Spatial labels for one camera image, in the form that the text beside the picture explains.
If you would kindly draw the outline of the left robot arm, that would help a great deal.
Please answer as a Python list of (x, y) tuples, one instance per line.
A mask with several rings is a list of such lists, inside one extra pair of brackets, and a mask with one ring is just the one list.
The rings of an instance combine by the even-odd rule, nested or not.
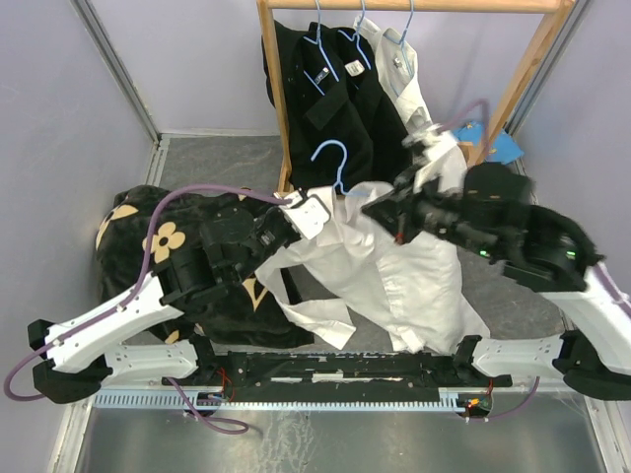
[[(221, 209), (205, 218), (201, 242), (159, 263), (157, 225), (174, 201), (215, 192)], [(36, 399), (69, 404), (88, 398), (120, 379), (160, 378), (174, 387), (206, 386), (228, 375), (239, 353), (218, 356), (199, 334), (169, 347), (129, 347), (125, 340), (160, 323), (184, 317), (193, 308), (225, 300), (275, 255), (296, 241), (319, 236), (332, 213), (317, 195), (303, 190), (285, 197), (248, 189), (199, 184), (174, 190), (157, 204), (147, 227), (138, 279), (126, 291), (72, 320), (28, 327), (35, 356)]]

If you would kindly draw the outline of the blue wire hanger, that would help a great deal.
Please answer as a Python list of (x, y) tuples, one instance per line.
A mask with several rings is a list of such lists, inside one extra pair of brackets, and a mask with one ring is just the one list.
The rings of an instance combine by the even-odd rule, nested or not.
[[(336, 193), (340, 194), (342, 197), (348, 197), (348, 196), (369, 197), (370, 196), (369, 191), (362, 190), (362, 189), (355, 190), (354, 188), (347, 189), (345, 186), (344, 179), (345, 179), (345, 172), (346, 172), (346, 166), (348, 163), (349, 153), (348, 153), (346, 145), (343, 142), (337, 139), (324, 140), (312, 152), (310, 156), (310, 161), (314, 163), (317, 157), (320, 155), (320, 153), (328, 146), (336, 146), (341, 150), (341, 153), (342, 153), (341, 161), (335, 171), (335, 180), (333, 181), (332, 184), (330, 184), (330, 187), (332, 189), (337, 189)], [(357, 155), (353, 159), (353, 163), (351, 166), (352, 180), (357, 181), (357, 182), (365, 181), (366, 177), (369, 177), (371, 174), (372, 166), (373, 166), (373, 159), (371, 157), (367, 158), (365, 156), (362, 156), (361, 154)]]

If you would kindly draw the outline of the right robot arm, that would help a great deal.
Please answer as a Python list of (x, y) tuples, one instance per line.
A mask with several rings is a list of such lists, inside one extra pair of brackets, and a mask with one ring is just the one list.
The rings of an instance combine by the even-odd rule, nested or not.
[(630, 398), (630, 304), (607, 277), (603, 257), (573, 220), (530, 199), (531, 180), (497, 164), (469, 169), (461, 189), (410, 169), (395, 181), (396, 239), (428, 233), (486, 259), (556, 305), (572, 322), (560, 334), (500, 341), (469, 335), (454, 358), (465, 385), (486, 375), (557, 378), (588, 397)]

